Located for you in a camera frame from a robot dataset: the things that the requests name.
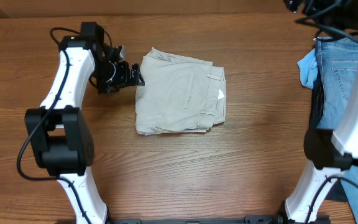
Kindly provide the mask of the beige shorts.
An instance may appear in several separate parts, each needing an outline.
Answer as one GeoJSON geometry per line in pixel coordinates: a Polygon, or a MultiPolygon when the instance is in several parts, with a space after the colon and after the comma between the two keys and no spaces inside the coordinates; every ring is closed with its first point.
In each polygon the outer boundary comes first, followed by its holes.
{"type": "Polygon", "coordinates": [[[213,62],[152,49],[135,94],[140,135],[205,133],[226,119],[226,79],[213,62]]]}

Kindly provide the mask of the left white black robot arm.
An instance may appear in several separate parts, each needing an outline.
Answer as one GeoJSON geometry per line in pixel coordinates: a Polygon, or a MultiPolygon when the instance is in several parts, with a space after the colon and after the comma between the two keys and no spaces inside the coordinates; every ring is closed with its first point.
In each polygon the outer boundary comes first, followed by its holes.
{"type": "Polygon", "coordinates": [[[27,146],[46,169],[46,181],[56,180],[74,209],[75,223],[112,223],[94,181],[94,141],[82,113],[88,85],[99,94],[129,86],[143,86],[139,64],[124,60],[124,47],[105,43],[109,34],[97,22],[82,22],[79,31],[68,30],[57,40],[60,62],[51,89],[40,106],[28,109],[24,120],[28,137],[21,147],[16,167],[25,179],[36,181],[21,168],[27,146]]]}

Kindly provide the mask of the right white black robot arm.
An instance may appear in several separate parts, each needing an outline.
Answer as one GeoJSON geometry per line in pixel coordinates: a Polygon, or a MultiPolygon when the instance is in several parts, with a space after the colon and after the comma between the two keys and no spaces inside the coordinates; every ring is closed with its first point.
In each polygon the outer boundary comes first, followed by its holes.
{"type": "Polygon", "coordinates": [[[314,50],[300,63],[313,89],[304,138],[305,169],[275,223],[329,223],[318,215],[336,183],[358,205],[358,0],[288,0],[298,24],[317,28],[314,50]]]}

